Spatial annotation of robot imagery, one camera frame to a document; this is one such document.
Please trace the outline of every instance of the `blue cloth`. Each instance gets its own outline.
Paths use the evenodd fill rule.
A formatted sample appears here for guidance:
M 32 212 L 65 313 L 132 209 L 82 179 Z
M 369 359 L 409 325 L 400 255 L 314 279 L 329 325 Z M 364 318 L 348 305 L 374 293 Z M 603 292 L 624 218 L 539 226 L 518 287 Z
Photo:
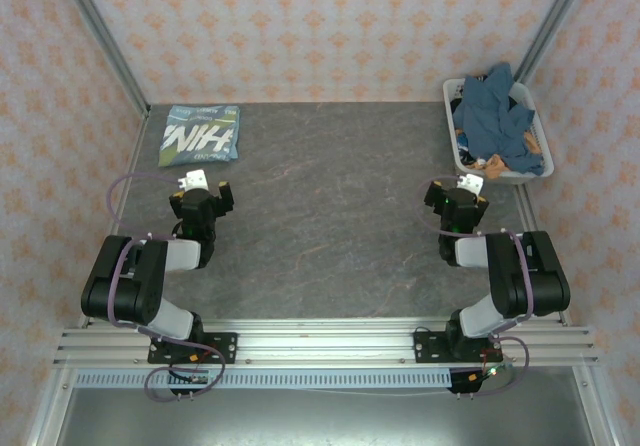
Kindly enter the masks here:
M 513 75 L 508 63 L 499 63 L 484 81 L 467 76 L 462 102 L 453 113 L 453 124 L 462 129 L 474 158 L 489 160 L 498 154 L 512 171 L 544 171 L 542 155 L 529 151 L 524 133 L 531 128 L 534 111 L 521 104 L 509 110 Z

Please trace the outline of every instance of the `marble-pattern surface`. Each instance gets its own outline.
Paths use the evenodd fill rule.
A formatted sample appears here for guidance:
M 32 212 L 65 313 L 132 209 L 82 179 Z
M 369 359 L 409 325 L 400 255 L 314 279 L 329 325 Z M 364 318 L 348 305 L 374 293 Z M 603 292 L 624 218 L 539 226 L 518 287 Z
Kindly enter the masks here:
M 442 103 L 240 107 L 240 159 L 172 168 L 157 167 L 169 106 L 151 110 L 136 171 L 204 167 L 236 201 L 208 267 L 168 274 L 167 299 L 204 318 L 338 318 L 448 315 L 486 294 L 486 271 L 447 266 L 413 212 L 420 185 L 454 171 Z M 170 231 L 172 192 L 134 181 L 123 219 Z M 513 187 L 483 195 L 483 230 L 522 229 Z

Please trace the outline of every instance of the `vertical metal post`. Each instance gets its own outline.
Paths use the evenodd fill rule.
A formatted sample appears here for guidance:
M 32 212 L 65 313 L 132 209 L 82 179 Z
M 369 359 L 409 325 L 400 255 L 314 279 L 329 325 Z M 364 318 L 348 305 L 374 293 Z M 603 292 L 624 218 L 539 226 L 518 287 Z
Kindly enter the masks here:
M 127 95 L 131 99 L 134 106 L 140 111 L 140 114 L 146 114 L 148 111 L 148 103 L 136 81 L 133 73 L 129 69 L 127 62 L 120 51 L 116 41 L 113 39 L 107 24 L 102 18 L 98 8 L 93 0 L 75 0 L 85 22 L 98 44 L 107 56 L 107 59 L 113 67 L 116 75 L 120 79 Z
M 520 67 L 516 71 L 514 78 L 520 83 L 526 83 L 535 70 L 538 62 L 542 58 L 547 46 L 551 43 L 554 34 L 558 30 L 560 23 L 571 7 L 573 0 L 555 0 L 553 6 L 547 13 L 546 18 L 540 26 L 531 47 L 525 54 Z

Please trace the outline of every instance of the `laundry basket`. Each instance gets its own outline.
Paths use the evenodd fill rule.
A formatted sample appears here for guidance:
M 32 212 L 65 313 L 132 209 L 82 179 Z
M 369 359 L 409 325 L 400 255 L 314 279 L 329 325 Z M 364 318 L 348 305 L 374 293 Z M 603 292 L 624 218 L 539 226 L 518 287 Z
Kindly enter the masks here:
M 460 161 L 460 155 L 458 153 L 458 142 L 456 138 L 456 129 L 453 125 L 453 115 L 451 113 L 451 101 L 454 99 L 456 90 L 464 85 L 464 79 L 449 79 L 444 82 L 442 89 L 444 91 L 444 105 L 447 111 L 447 122 L 449 123 L 449 136 L 451 137 L 451 147 L 453 148 L 453 159 L 456 164 L 456 169 L 461 174 L 476 174 L 486 179 L 484 171 L 481 169 L 469 169 Z M 518 103 L 522 104 L 526 108 L 536 111 L 536 107 L 533 104 L 533 99 L 529 93 L 529 89 L 522 83 L 514 83 L 509 95 L 515 99 Z M 542 124 L 540 123 L 540 116 L 537 111 L 533 116 L 533 122 L 531 123 L 531 133 L 536 139 L 538 146 L 542 150 L 542 166 L 544 171 L 542 175 L 537 176 L 533 173 L 516 173 L 515 171 L 505 171 L 500 174 L 496 179 L 488 180 L 493 183 L 503 184 L 523 184 L 527 181 L 531 181 L 535 178 L 546 178 L 553 173 L 553 160 L 551 159 L 551 151 L 549 151 L 549 145 L 547 144 L 547 138 L 544 136 L 542 130 Z

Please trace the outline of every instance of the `patterned wallpaper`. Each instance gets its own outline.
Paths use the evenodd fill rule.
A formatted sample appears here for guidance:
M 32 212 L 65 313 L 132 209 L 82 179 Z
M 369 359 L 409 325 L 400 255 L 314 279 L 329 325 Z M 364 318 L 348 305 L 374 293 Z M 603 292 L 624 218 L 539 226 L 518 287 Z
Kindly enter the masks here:
M 0 0 L 0 444 L 25 444 L 139 117 L 72 0 Z
M 532 189 L 571 282 L 571 317 L 597 328 L 638 439 L 640 0 L 574 8 L 531 82 L 556 166 Z
M 95 0 L 151 103 L 421 101 L 522 60 L 553 0 Z

